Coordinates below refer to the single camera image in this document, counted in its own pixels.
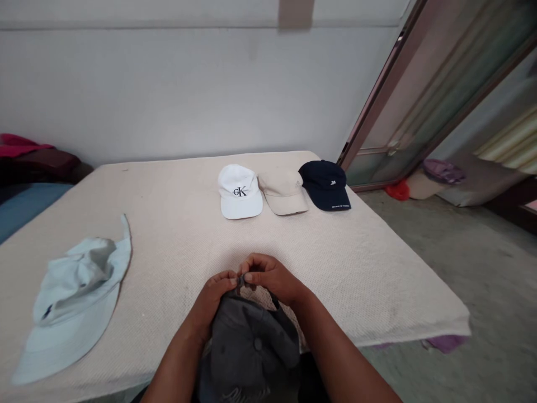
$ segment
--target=white baseball cap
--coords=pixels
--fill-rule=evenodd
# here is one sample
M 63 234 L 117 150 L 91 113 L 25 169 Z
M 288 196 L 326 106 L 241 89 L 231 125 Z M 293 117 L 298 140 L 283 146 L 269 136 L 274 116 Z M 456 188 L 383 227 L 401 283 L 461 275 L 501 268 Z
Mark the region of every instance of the white baseball cap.
M 51 260 L 34 304 L 34 328 L 26 341 L 15 385 L 46 378 L 81 359 L 105 332 L 130 262 L 130 230 L 124 239 L 87 238 Z
M 227 219 L 255 217 L 263 210 L 256 173 L 241 165 L 226 165 L 218 175 L 222 215 Z
M 259 187 L 274 214 L 289 215 L 308 211 L 302 193 L 302 177 L 295 170 L 277 168 L 259 174 Z

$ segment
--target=forearm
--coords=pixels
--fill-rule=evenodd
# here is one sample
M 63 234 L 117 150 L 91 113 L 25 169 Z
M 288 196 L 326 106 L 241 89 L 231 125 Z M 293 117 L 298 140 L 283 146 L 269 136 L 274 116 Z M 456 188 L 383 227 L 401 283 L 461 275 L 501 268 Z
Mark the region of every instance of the forearm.
M 306 289 L 291 308 L 333 402 L 400 402 L 313 292 Z
M 184 322 L 170 342 L 142 403 L 190 403 L 203 348 L 202 340 Z

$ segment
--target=blue cushion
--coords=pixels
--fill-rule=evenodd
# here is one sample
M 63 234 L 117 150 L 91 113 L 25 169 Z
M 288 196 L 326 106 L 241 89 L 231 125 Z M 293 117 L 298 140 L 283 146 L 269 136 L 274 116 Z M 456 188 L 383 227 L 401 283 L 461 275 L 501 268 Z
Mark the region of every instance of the blue cushion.
M 0 243 L 72 187 L 67 184 L 35 183 L 0 188 Z

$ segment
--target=cap button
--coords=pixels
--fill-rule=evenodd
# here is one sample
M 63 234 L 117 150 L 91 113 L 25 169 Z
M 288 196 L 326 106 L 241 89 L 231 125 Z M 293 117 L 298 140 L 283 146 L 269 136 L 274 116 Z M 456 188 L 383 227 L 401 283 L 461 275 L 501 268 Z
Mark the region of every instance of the cap button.
M 261 349 L 263 348 L 263 342 L 261 341 L 260 338 L 256 338 L 254 341 L 253 341 L 253 346 L 255 347 L 255 349 L 257 351 L 261 351 Z

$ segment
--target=cap brim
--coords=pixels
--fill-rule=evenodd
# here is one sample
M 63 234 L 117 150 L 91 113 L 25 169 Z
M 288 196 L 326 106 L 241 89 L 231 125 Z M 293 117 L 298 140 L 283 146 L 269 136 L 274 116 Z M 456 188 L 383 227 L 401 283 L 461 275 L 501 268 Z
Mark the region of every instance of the cap brim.
M 11 378 L 24 385 L 46 378 L 81 359 L 105 332 L 116 306 L 119 283 L 79 315 L 51 326 L 35 326 Z
M 252 197 L 245 200 L 220 199 L 222 215 L 227 219 L 241 219 L 255 217 L 263 211 L 263 196 L 256 192 Z
M 292 196 L 271 196 L 265 194 L 268 206 L 274 214 L 289 215 L 308 211 L 308 204 L 302 191 Z
M 324 211 L 349 210 L 351 203 L 348 200 L 346 188 L 322 190 L 313 186 L 306 188 L 313 204 Z

